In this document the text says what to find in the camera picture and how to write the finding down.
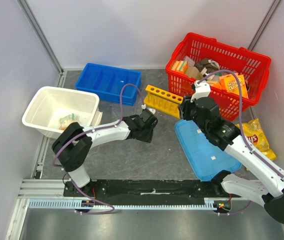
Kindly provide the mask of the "clear glass pipette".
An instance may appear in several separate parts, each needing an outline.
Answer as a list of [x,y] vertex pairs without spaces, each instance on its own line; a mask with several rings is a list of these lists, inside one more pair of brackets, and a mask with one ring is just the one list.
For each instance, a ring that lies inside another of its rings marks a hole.
[[122,87],[124,86],[124,81],[123,80],[119,80],[116,85],[115,85],[115,93],[116,94],[120,94],[121,90],[122,90]]

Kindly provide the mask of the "yellow Lays chips bag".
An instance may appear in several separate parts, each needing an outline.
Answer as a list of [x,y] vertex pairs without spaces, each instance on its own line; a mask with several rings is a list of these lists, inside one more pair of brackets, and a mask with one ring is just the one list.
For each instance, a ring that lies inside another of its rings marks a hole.
[[266,157],[271,161],[274,161],[277,158],[277,155],[270,148],[270,144],[267,140],[267,137],[261,127],[260,121],[258,118],[253,119],[247,123],[242,123],[242,128],[245,136],[248,140]]

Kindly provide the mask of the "clear bag of swabs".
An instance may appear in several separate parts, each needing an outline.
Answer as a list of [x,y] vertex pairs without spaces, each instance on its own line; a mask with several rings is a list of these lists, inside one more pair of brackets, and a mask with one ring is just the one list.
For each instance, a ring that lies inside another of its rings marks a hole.
[[63,125],[70,125],[75,122],[79,122],[80,116],[75,113],[71,113],[59,119],[59,126]]

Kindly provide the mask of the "tan rubber band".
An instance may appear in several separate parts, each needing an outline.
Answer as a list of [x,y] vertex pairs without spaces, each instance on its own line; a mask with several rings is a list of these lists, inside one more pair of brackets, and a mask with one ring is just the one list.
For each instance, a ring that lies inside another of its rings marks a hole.
[[59,127],[59,130],[64,131],[67,127],[68,127],[68,125],[61,125],[61,126]]

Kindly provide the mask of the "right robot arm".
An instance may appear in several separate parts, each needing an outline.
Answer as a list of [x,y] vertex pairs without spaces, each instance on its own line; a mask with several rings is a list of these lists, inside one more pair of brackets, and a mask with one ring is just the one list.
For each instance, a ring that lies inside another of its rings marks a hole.
[[211,97],[193,99],[187,95],[178,106],[180,117],[193,121],[212,145],[237,159],[260,181],[246,180],[227,170],[211,184],[217,197],[226,193],[261,205],[277,222],[284,224],[284,170],[261,153],[232,122],[221,118]]

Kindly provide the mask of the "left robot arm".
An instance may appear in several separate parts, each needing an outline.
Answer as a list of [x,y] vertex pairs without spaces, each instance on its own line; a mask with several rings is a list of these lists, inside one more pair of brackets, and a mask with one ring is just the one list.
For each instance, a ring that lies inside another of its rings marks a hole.
[[113,141],[138,140],[150,143],[158,123],[155,110],[146,108],[139,115],[125,116],[121,120],[99,126],[81,126],[71,123],[55,140],[51,149],[61,166],[75,183],[80,196],[92,191],[89,174],[84,162],[90,149]]

